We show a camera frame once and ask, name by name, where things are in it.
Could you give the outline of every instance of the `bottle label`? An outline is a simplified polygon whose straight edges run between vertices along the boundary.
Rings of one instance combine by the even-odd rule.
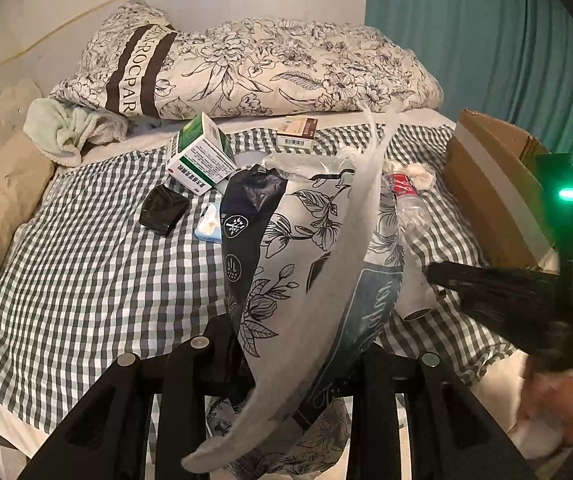
[[[411,183],[408,175],[404,173],[393,173],[388,175],[389,189],[395,193],[396,196],[412,195],[418,196],[418,191]]]

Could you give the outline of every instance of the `cardboard box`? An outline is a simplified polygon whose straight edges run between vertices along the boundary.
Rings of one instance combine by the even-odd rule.
[[[205,113],[184,126],[167,147],[167,172],[198,196],[236,167],[228,137]]]
[[[310,117],[292,117],[278,128],[278,146],[311,150],[318,120]]]
[[[548,267],[555,254],[535,158],[548,150],[528,132],[462,110],[443,177],[494,267]]]

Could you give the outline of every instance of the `plastic bag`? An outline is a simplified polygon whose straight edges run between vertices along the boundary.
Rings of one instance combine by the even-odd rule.
[[[338,413],[326,411],[331,382],[387,322],[404,265],[395,198],[380,179],[399,117],[378,142],[365,113],[372,138],[355,170],[346,159],[281,156],[279,170],[256,166],[230,179],[220,204],[226,290],[256,387],[225,436],[183,459],[189,471],[258,460],[258,473],[274,471],[300,444],[319,449],[307,460],[324,468],[330,450],[315,447],[312,424],[334,427],[323,420]],[[338,173],[326,173],[332,167]]]
[[[144,199],[140,224],[151,231],[167,236],[186,213],[190,200],[180,193],[160,184]]]

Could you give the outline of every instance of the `floral pillow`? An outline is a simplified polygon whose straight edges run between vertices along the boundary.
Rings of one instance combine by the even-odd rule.
[[[442,89],[415,54],[372,27],[252,18],[174,30],[132,1],[89,41],[78,73],[52,97],[126,116],[190,119],[307,111],[374,112],[392,98],[437,108]]]

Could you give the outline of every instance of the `round metal screw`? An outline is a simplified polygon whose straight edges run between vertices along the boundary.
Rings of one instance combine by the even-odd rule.
[[[440,364],[440,357],[433,352],[427,352],[422,356],[422,362],[426,366],[430,366],[431,368],[436,367]]]
[[[118,364],[120,366],[131,366],[135,363],[135,356],[132,353],[125,353],[118,357]]]
[[[196,350],[201,350],[202,348],[206,348],[211,344],[211,341],[208,340],[208,337],[204,337],[203,335],[199,335],[194,337],[191,340],[191,346]]]

